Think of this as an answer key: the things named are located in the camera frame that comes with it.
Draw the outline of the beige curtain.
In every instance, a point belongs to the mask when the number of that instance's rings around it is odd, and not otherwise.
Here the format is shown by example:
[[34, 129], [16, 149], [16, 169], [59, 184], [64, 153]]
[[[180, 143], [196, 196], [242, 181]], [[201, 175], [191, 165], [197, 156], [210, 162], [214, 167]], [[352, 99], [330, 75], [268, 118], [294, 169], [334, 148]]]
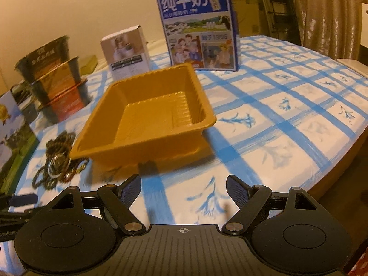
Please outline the beige curtain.
[[337, 59], [357, 59], [367, 0], [294, 0], [301, 45]]

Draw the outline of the stacked dark gold bowls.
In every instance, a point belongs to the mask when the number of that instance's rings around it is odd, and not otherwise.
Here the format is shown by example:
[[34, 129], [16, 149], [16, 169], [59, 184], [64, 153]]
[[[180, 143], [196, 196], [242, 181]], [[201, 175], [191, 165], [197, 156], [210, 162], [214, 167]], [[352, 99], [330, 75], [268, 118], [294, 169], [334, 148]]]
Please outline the stacked dark gold bowls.
[[79, 58], [69, 55], [69, 36], [44, 44], [17, 61], [15, 68], [39, 102], [38, 112], [50, 123], [60, 123], [90, 103], [87, 79]]

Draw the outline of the dark metal shelf rack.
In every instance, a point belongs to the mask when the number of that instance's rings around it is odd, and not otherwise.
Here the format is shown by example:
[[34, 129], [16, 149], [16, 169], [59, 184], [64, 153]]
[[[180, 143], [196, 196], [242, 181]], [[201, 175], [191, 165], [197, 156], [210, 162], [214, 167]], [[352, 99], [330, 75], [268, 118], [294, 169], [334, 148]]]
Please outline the dark metal shelf rack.
[[301, 45], [294, 0], [262, 0], [270, 36]]

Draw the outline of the blue checked floral tablecloth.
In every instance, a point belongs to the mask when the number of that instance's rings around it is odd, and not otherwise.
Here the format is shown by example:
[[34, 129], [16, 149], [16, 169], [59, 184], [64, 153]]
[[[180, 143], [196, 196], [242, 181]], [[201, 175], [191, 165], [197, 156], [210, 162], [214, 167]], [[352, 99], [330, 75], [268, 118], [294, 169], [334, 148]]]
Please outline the blue checked floral tablecloth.
[[[342, 275], [345, 229], [311, 195], [367, 131], [367, 80], [305, 47], [266, 36], [241, 41], [236, 72], [196, 72], [216, 123], [195, 155], [105, 169], [71, 149], [108, 87], [87, 79], [88, 106], [56, 125], [32, 124], [39, 146], [16, 188], [36, 194], [1, 229], [1, 273], [10, 275]], [[144, 234], [101, 215], [98, 188], [138, 174], [130, 211]], [[222, 233], [238, 211], [235, 175], [271, 189], [267, 218], [248, 235]]]

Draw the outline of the blue milk carton box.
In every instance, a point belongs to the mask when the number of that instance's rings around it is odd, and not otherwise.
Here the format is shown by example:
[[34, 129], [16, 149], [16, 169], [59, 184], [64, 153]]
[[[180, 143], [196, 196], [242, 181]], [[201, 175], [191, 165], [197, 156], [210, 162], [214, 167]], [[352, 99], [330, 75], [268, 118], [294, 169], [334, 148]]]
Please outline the blue milk carton box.
[[237, 71], [239, 31], [232, 0], [157, 0], [172, 65]]

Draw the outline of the small white product box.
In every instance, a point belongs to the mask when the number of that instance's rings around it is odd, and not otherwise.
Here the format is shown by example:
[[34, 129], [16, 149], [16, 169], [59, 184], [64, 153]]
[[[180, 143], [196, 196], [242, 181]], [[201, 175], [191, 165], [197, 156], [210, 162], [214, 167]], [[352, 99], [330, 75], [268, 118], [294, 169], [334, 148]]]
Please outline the small white product box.
[[101, 48], [114, 81], [151, 70], [147, 42], [140, 25], [103, 37]]

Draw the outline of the orange plastic tray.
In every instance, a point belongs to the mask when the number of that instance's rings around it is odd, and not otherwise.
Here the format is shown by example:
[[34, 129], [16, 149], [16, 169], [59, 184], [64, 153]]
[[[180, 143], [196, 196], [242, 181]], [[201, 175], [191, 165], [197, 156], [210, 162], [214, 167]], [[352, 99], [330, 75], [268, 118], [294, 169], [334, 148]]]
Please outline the orange plastic tray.
[[71, 149], [105, 169], [192, 156], [207, 147], [213, 108], [189, 63], [112, 83]]

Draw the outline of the green blue picture box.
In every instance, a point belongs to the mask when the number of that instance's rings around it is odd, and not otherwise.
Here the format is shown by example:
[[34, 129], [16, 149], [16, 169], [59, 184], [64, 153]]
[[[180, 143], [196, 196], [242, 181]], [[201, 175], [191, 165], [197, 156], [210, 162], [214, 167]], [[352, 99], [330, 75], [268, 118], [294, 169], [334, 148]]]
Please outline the green blue picture box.
[[0, 136], [1, 193], [11, 194], [39, 141], [10, 91], [1, 96]]

